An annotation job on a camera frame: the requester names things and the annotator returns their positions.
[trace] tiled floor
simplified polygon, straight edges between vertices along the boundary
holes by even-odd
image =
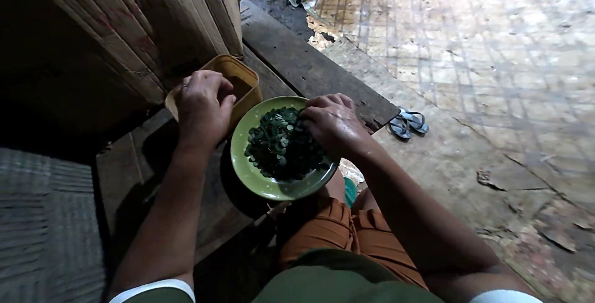
[[[593,193],[595,0],[306,0],[305,8],[542,178],[577,179]],[[390,94],[385,87],[380,94]]]

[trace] brown liquid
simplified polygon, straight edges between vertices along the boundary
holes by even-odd
[[[241,78],[232,76],[227,78],[233,85],[232,94],[237,98],[236,101],[240,101],[248,92],[252,89],[248,83],[245,83]]]

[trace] green shirt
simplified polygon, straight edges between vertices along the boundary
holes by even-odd
[[[111,303],[193,302],[189,294],[172,287],[150,289],[124,301],[117,298]],[[300,256],[291,268],[275,276],[252,302],[442,301],[423,288],[399,282],[388,269],[364,256],[338,249],[314,249]]]

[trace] orange pants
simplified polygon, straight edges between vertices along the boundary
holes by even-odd
[[[302,253],[320,247],[367,256],[399,280],[427,289],[413,261],[389,229],[379,210],[352,214],[345,203],[320,195],[293,202],[279,216],[279,265],[286,269]]]

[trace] moringa leaf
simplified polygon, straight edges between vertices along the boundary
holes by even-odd
[[[304,178],[311,170],[328,169],[320,145],[303,128],[296,108],[272,109],[251,128],[244,155],[264,177],[292,181]]]

